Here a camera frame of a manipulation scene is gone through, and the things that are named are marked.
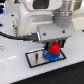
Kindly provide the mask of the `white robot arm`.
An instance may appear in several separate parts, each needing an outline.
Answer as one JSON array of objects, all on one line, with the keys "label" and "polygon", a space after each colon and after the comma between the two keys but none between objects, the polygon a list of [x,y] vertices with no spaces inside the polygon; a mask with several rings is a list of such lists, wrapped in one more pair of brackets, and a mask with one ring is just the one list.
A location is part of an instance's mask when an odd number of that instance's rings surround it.
[{"label": "white robot arm", "polygon": [[83,0],[22,0],[18,11],[18,34],[33,42],[47,43],[71,37],[72,17]]}]

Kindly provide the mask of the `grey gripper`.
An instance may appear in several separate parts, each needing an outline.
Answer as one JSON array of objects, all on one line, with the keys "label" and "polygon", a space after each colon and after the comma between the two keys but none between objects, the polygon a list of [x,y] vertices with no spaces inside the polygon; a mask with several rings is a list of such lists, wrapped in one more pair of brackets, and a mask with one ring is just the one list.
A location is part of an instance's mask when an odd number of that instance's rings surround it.
[{"label": "grey gripper", "polygon": [[70,23],[70,26],[67,28],[60,28],[55,23],[51,24],[44,24],[44,25],[38,25],[37,26],[37,35],[38,39],[41,43],[44,43],[44,49],[48,50],[49,48],[49,41],[53,40],[61,40],[60,47],[63,48],[67,39],[67,37],[70,37],[74,34],[74,25],[73,23]]}]

